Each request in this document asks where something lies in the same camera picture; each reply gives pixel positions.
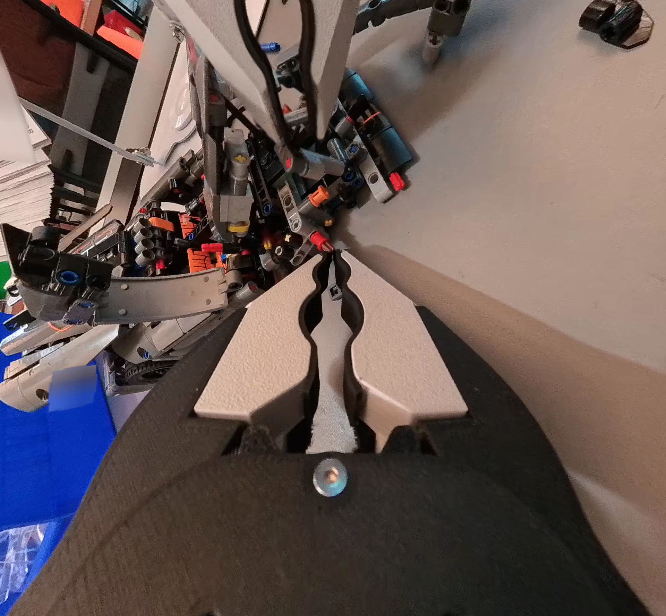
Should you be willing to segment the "black lego wedge piece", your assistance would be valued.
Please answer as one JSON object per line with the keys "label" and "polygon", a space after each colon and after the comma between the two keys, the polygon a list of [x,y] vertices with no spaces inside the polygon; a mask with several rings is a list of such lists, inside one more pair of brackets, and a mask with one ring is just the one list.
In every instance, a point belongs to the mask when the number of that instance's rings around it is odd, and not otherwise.
{"label": "black lego wedge piece", "polygon": [[638,0],[593,0],[578,26],[609,45],[630,50],[649,41],[654,20]]}

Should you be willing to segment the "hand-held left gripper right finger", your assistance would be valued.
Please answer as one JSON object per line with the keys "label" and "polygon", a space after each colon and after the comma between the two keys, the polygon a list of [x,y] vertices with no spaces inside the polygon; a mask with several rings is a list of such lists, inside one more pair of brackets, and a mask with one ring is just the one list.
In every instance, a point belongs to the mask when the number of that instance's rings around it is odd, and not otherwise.
{"label": "hand-held left gripper right finger", "polygon": [[416,305],[352,256],[336,252],[344,348],[345,411],[361,452],[381,452],[392,432],[468,413]]}

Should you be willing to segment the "blue storage bin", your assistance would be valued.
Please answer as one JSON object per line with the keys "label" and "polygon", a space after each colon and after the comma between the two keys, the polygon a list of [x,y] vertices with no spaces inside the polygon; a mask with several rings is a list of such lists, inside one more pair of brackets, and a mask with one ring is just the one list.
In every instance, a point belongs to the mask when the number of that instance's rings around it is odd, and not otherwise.
{"label": "blue storage bin", "polygon": [[68,518],[145,392],[21,412],[1,404],[1,530]]}

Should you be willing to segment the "white book stand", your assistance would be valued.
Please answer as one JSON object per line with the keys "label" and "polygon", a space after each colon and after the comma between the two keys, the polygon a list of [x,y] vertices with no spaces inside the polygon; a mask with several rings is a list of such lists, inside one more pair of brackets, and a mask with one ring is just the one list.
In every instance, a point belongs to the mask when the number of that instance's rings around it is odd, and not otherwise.
{"label": "white book stand", "polygon": [[[154,6],[115,138],[116,145],[123,149],[168,149],[173,139],[182,136],[180,132],[167,136],[171,104],[178,93],[177,81],[171,75],[173,68],[182,71],[185,63],[176,29]],[[113,152],[97,201],[98,208],[110,204],[112,210],[96,221],[93,229],[114,220],[126,224],[138,212],[148,192],[166,176],[169,167],[167,163],[141,166]]]}

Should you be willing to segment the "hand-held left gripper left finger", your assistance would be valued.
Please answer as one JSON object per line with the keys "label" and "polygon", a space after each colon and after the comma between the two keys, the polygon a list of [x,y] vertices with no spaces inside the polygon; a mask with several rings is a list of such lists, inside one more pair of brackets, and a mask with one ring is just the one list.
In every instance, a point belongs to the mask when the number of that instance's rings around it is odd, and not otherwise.
{"label": "hand-held left gripper left finger", "polygon": [[327,257],[317,255],[251,302],[194,412],[265,427],[285,449],[304,452],[318,408],[313,328],[322,320]]}

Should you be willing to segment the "clear plastic bag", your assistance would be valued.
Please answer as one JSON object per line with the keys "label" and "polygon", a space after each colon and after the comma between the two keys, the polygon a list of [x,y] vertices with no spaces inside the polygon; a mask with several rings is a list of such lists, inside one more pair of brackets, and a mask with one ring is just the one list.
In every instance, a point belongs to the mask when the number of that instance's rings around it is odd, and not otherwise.
{"label": "clear plastic bag", "polygon": [[60,542],[70,517],[1,531],[1,615],[36,578]]}

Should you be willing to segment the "grey lego car model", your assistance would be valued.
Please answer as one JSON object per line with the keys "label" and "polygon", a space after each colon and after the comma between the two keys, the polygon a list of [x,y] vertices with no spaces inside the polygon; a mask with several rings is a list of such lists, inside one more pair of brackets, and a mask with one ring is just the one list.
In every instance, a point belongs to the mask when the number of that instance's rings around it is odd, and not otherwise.
{"label": "grey lego car model", "polygon": [[55,407],[58,381],[82,384],[107,354],[122,387],[150,386],[222,322],[330,246],[340,207],[367,187],[384,203],[412,154],[360,74],[344,70],[323,141],[304,96],[284,117],[304,155],[278,154],[239,97],[187,39],[175,58],[153,143],[162,172],[127,219],[112,206],[66,237],[1,224],[9,290],[25,308],[4,323],[18,356],[1,401]]}

